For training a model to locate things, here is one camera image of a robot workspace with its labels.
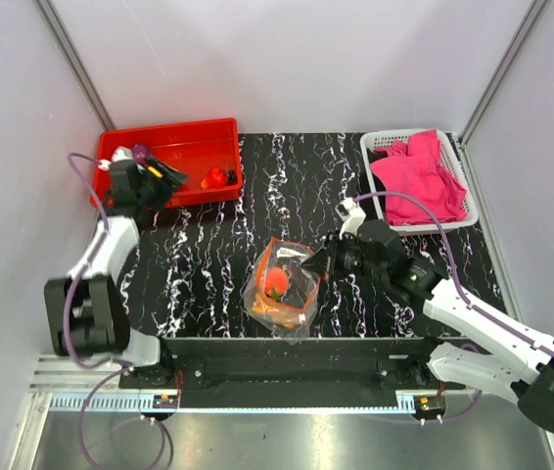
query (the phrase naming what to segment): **black and white surface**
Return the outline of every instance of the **black and white surface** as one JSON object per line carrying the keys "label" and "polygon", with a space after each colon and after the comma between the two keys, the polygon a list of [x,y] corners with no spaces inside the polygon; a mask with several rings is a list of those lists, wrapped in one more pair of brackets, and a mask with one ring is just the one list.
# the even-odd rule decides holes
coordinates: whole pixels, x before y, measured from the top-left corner
{"label": "black and white surface", "polygon": [[[313,249],[340,226],[336,204],[367,189],[360,134],[241,135],[245,185],[235,202],[162,211],[119,278],[132,326],[166,337],[266,337],[242,294],[270,237]],[[462,283],[503,309],[479,225],[449,233]],[[406,238],[411,253],[446,259],[439,236]],[[451,330],[399,308],[365,279],[323,284],[310,336],[448,336]]]}

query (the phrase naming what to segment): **white wall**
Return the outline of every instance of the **white wall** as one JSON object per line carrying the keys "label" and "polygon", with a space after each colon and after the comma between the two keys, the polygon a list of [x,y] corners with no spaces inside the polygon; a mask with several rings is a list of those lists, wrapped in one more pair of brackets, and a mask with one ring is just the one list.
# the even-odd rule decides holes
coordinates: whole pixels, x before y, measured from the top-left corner
{"label": "white wall", "polygon": [[469,152],[522,316],[554,335],[554,2]]}
{"label": "white wall", "polygon": [[118,127],[460,131],[531,0],[54,0]]}
{"label": "white wall", "polygon": [[50,350],[42,289],[77,260],[94,212],[69,150],[101,132],[29,0],[0,1],[0,470],[35,360]]}

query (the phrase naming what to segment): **clear plastic bag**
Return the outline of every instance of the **clear plastic bag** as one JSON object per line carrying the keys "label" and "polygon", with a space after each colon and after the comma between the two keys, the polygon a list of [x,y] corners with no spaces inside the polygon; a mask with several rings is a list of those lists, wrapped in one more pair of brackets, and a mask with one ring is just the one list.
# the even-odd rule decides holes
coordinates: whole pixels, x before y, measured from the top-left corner
{"label": "clear plastic bag", "polygon": [[306,245],[271,239],[245,289],[247,313],[291,344],[309,336],[318,308],[320,277],[301,267],[312,254]]}

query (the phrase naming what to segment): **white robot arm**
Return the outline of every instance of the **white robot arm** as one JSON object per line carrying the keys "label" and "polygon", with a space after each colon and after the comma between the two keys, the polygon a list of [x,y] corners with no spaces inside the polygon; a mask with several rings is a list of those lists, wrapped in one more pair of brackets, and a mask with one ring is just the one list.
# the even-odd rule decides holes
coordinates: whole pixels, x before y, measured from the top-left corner
{"label": "white robot arm", "polygon": [[[44,287],[53,350],[122,360],[143,373],[163,375],[171,368],[169,354],[162,354],[165,345],[129,326],[116,283],[148,211],[161,210],[186,176],[153,157],[138,164],[123,147],[100,168],[109,172],[112,183],[105,217],[79,262]],[[107,205],[108,197],[113,205]]]}
{"label": "white robot arm", "polygon": [[326,278],[369,277],[395,302],[416,306],[460,332],[490,354],[439,342],[426,363],[432,374],[502,397],[554,433],[554,338],[481,301],[423,257],[409,257],[398,235],[383,220],[365,221],[352,199],[343,201],[338,213],[341,230],[330,233],[303,267]]}

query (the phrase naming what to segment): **red plastic tray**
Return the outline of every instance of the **red plastic tray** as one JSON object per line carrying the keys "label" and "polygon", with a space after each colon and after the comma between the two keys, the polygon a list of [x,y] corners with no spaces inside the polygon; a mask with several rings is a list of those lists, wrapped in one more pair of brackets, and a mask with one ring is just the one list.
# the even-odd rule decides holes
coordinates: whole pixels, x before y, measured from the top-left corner
{"label": "red plastic tray", "polygon": [[[99,160],[111,160],[117,147],[147,144],[156,159],[188,175],[188,181],[166,204],[169,208],[232,201],[240,197],[243,185],[238,124],[235,119],[202,120],[177,124],[110,130],[99,139]],[[233,169],[238,182],[224,188],[202,189],[201,181],[214,166]],[[103,201],[110,189],[110,176],[97,168],[94,190]]]}

